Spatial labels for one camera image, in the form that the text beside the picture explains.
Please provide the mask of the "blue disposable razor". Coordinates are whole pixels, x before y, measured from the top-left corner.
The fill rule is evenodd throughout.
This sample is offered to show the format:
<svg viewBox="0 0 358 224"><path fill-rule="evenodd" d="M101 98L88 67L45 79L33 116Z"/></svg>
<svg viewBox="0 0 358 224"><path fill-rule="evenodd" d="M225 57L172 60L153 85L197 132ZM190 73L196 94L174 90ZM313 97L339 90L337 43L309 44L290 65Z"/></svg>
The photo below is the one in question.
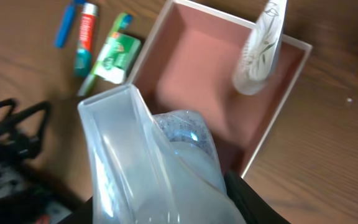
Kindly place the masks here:
<svg viewBox="0 0 358 224"><path fill-rule="evenodd" d="M66 6L63 13L63 17L60 21L60 26L55 35L54 46L56 48L64 47L68 34L72 27L72 23L76 13L76 8L78 6L83 6L85 2L86 0L71 0L70 3Z"/></svg>

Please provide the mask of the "white leaf-print tube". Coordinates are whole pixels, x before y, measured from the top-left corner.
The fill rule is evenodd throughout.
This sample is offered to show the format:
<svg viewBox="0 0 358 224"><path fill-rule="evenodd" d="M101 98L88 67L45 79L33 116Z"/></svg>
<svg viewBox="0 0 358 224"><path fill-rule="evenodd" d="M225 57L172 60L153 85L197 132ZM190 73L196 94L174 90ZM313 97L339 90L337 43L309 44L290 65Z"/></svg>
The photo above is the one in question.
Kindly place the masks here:
<svg viewBox="0 0 358 224"><path fill-rule="evenodd" d="M275 71L286 9L287 0L269 0L257 19L232 76L232 84L239 93L258 93Z"/></svg>

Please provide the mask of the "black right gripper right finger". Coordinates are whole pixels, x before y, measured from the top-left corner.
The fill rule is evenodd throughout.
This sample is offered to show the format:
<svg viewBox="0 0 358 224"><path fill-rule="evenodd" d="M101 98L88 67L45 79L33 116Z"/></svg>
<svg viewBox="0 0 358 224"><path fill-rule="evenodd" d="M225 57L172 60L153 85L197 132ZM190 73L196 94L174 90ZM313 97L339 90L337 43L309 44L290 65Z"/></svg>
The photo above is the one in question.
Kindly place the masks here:
<svg viewBox="0 0 358 224"><path fill-rule="evenodd" d="M290 224L270 207L245 180L229 170L224 175L228 197L248 224Z"/></svg>

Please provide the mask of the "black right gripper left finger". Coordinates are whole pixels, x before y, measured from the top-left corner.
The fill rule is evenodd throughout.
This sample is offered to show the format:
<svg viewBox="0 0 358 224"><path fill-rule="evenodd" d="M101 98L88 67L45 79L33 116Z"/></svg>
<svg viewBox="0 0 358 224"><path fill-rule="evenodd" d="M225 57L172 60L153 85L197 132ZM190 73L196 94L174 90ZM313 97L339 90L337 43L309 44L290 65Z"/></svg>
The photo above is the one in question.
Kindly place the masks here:
<svg viewBox="0 0 358 224"><path fill-rule="evenodd" d="M92 224L93 198L87 200L79 209L65 217L58 224Z"/></svg>

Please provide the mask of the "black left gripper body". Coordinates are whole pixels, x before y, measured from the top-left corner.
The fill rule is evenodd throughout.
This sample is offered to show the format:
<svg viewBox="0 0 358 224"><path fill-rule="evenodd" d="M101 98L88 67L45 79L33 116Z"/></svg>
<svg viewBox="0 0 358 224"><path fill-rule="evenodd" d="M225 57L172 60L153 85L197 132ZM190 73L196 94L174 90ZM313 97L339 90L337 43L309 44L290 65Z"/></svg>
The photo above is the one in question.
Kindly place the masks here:
<svg viewBox="0 0 358 224"><path fill-rule="evenodd" d="M42 101L15 113L17 101L8 98L0 101L0 108L6 106L9 110L0 120L0 163L16 165L25 159L36 158L42 150L45 128L51 114L51 104L48 101ZM40 111L44 113L44 116L33 136L29 136L18 128L19 123Z"/></svg>

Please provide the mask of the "clear pump spray bottle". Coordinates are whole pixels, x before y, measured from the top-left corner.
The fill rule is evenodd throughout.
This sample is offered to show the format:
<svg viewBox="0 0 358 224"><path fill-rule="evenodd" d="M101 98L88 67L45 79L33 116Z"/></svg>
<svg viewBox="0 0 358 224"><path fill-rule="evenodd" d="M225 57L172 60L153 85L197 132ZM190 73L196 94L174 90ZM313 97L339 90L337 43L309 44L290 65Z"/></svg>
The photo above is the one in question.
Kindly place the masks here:
<svg viewBox="0 0 358 224"><path fill-rule="evenodd" d="M227 196L203 117L153 115L134 85L78 105L88 145L94 223L243 223Z"/></svg>

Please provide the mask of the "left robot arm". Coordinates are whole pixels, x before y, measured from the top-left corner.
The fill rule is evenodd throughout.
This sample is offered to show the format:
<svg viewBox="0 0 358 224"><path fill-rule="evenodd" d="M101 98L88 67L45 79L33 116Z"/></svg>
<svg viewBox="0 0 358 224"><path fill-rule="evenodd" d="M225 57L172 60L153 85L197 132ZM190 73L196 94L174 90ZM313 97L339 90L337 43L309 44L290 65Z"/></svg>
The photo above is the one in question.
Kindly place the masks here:
<svg viewBox="0 0 358 224"><path fill-rule="evenodd" d="M16 101L12 98L0 101L0 108L5 106L10 109L0 120L0 164L6 164L18 171L32 184L25 190L0 198L0 222L27 222L45 211L48 203L51 202L57 202L72 211L78 206L77 203L46 183L36 171L23 165L24 160L35 159L42 151L45 127L50 116L50 103L43 101L18 113L14 112ZM44 115L33 136L27 135L17 127L23 120L39 111Z"/></svg>

